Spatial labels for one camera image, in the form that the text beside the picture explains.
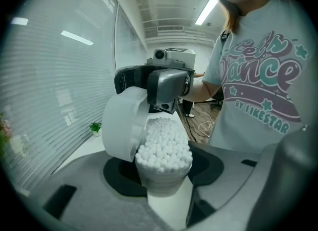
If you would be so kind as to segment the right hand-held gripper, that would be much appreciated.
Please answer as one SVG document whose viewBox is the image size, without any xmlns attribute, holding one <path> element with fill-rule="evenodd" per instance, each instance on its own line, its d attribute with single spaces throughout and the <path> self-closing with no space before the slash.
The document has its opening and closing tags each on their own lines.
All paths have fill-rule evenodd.
<svg viewBox="0 0 318 231">
<path fill-rule="evenodd" d="M 178 99 L 192 90 L 195 58 L 192 49 L 156 49 L 146 65 L 128 66 L 116 72 L 116 93 L 132 86 L 147 89 L 148 104 L 158 111 L 173 114 Z"/>
</svg>

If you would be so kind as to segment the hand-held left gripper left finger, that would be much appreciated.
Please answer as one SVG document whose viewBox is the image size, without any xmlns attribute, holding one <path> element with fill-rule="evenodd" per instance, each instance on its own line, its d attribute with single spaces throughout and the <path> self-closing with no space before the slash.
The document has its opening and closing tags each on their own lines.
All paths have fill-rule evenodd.
<svg viewBox="0 0 318 231">
<path fill-rule="evenodd" d="M 78 231 L 169 231 L 148 205 L 133 162 L 105 151 L 77 158 L 40 182 L 33 202 Z"/>
</svg>

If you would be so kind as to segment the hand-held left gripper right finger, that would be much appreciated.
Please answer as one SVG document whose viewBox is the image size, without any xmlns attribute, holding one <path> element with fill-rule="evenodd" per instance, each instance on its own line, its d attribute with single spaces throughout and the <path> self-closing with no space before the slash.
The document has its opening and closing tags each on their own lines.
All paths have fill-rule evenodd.
<svg viewBox="0 0 318 231">
<path fill-rule="evenodd" d="M 227 203 L 247 180 L 259 154 L 237 152 L 189 142 L 193 163 L 188 178 L 193 185 L 186 226 L 210 217 Z"/>
</svg>

